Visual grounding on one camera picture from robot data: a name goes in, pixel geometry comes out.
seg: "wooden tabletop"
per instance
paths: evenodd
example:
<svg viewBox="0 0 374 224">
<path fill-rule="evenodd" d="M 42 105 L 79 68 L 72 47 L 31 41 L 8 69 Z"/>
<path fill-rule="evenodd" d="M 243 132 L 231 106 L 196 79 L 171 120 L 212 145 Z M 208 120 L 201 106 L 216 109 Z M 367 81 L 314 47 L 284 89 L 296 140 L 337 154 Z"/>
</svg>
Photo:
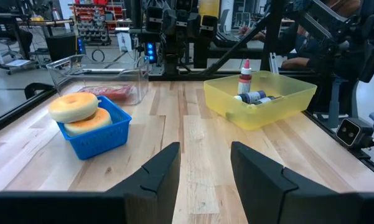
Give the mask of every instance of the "wooden tabletop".
<svg viewBox="0 0 374 224">
<path fill-rule="evenodd" d="M 232 141 L 338 192 L 374 191 L 374 173 L 299 113 L 245 131 L 205 105 L 202 82 L 151 82 L 126 145 L 77 159 L 43 102 L 0 131 L 0 190 L 105 191 L 171 142 L 181 142 L 174 223 L 246 223 L 230 160 Z"/>
</svg>

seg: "floor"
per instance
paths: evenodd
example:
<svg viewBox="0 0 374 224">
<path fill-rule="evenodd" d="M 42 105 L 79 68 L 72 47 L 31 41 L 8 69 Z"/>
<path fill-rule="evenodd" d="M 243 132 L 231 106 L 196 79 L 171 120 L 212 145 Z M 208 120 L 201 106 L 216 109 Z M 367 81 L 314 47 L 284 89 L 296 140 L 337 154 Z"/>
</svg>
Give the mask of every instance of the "floor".
<svg viewBox="0 0 374 224">
<path fill-rule="evenodd" d="M 31 31 L 34 35 L 33 45 L 31 47 L 32 51 L 34 51 L 34 49 L 45 47 L 45 40 L 41 28 L 36 27 L 30 29 L 29 31 Z M 54 35 L 64 32 L 66 31 L 63 29 L 55 29 Z M 11 49 L 18 50 L 19 48 L 16 44 L 11 46 Z M 113 43 L 111 44 L 111 46 L 88 46 L 86 48 L 87 55 L 91 55 L 91 53 L 95 49 L 101 49 L 102 51 L 104 51 L 106 62 L 112 62 L 121 54 L 121 52 L 119 51 L 117 40 L 115 38 L 113 38 Z M 6 46 L 0 44 L 0 52 L 4 50 L 6 50 Z M 193 55 L 192 44 L 190 45 L 190 55 Z M 133 54 L 127 53 L 124 54 L 118 60 L 118 62 L 132 62 L 133 58 Z M 10 57 L 5 57 L 4 59 L 6 62 L 11 61 Z M 38 60 L 40 63 L 44 63 L 44 57 L 39 57 L 36 60 Z M 217 59 L 209 59 L 208 65 L 211 65 L 216 61 Z M 232 59 L 229 60 L 223 66 L 223 68 L 240 68 L 244 63 L 244 60 Z M 258 70 L 260 61 L 251 60 L 250 65 L 253 70 Z M 32 82 L 52 84 L 49 72 L 45 68 L 16 70 L 12 73 L 12 75 L 6 75 L 4 70 L 0 70 L 0 115 L 25 102 L 26 99 L 22 90 Z M 372 78 L 370 83 L 359 83 L 357 89 L 357 103 L 359 117 L 361 117 L 366 122 L 373 124 L 373 121 L 369 118 L 369 114 L 374 112 L 374 77 Z"/>
</svg>

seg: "yellow plastic bin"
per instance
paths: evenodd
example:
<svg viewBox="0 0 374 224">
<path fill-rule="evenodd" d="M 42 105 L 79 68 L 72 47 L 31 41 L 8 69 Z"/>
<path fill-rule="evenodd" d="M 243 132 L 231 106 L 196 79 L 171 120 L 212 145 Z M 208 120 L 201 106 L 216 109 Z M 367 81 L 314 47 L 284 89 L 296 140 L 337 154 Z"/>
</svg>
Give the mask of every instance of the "yellow plastic bin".
<svg viewBox="0 0 374 224">
<path fill-rule="evenodd" d="M 234 98 L 238 75 L 205 81 L 206 105 L 243 129 L 252 130 L 307 109 L 317 86 L 267 71 L 253 72 L 250 91 L 264 90 L 267 96 L 282 96 L 260 105 Z"/>
</svg>

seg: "clear plastic container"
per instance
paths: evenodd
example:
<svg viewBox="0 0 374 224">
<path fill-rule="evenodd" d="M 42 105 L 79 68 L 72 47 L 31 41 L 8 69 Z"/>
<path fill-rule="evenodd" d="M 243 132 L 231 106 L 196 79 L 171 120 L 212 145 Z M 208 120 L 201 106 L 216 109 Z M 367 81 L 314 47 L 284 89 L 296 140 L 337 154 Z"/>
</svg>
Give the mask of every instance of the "clear plastic container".
<svg viewBox="0 0 374 224">
<path fill-rule="evenodd" d="M 146 57 L 135 63 L 124 63 L 95 62 L 86 55 L 74 55 L 48 64 L 47 69 L 59 95 L 101 88 L 107 90 L 102 95 L 116 104 L 135 105 L 148 91 L 150 66 Z M 119 89 L 121 97 L 112 97 Z"/>
<path fill-rule="evenodd" d="M 238 75 L 204 82 L 206 105 L 247 130 L 306 110 L 317 89 L 311 83 L 283 75 L 254 72 L 250 91 L 264 90 L 267 96 L 281 97 L 260 105 L 249 105 L 234 98 L 238 94 L 238 82 Z"/>
</svg>

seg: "foam donut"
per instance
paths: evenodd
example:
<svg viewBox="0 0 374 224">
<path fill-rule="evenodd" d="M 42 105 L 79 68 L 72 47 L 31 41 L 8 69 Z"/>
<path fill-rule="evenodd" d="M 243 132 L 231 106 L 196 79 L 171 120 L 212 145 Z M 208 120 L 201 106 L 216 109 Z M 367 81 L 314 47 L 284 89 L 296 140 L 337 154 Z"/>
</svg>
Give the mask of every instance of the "foam donut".
<svg viewBox="0 0 374 224">
<path fill-rule="evenodd" d="M 92 93 L 72 93 L 55 99 L 49 106 L 51 118 L 70 123 L 91 116 L 98 108 L 98 99 Z"/>
<path fill-rule="evenodd" d="M 112 124 L 112 120 L 109 112 L 103 108 L 98 108 L 96 112 L 88 118 L 63 124 L 63 126 L 69 136 L 76 136 L 110 124 Z"/>
</svg>

